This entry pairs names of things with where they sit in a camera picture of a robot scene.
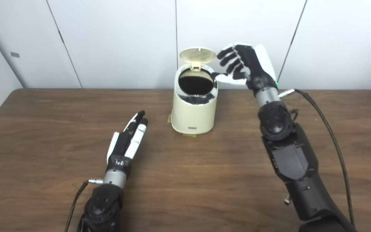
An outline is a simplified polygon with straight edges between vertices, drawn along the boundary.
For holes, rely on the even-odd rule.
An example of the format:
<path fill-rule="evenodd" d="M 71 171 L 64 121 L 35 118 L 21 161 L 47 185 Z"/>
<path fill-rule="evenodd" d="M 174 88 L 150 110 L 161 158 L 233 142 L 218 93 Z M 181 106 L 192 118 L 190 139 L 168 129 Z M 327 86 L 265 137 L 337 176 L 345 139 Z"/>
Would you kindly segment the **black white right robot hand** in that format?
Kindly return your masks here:
<path fill-rule="evenodd" d="M 213 80 L 231 85 L 241 85 L 244 80 L 254 94 L 265 88 L 278 90 L 274 69 L 263 45 L 230 44 L 218 53 L 217 59 L 220 66 L 228 67 L 226 72 L 213 72 Z"/>

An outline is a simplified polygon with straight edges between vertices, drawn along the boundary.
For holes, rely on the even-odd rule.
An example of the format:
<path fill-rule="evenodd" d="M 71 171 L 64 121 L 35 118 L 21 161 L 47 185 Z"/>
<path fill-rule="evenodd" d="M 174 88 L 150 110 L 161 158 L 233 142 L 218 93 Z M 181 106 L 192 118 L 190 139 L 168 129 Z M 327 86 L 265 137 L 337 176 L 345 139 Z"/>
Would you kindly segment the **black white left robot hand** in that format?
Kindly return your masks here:
<path fill-rule="evenodd" d="M 145 114 L 144 110 L 139 111 L 128 122 L 123 132 L 113 134 L 107 153 L 106 172 L 121 171 L 127 178 L 130 177 L 131 162 L 140 147 L 148 126 Z"/>

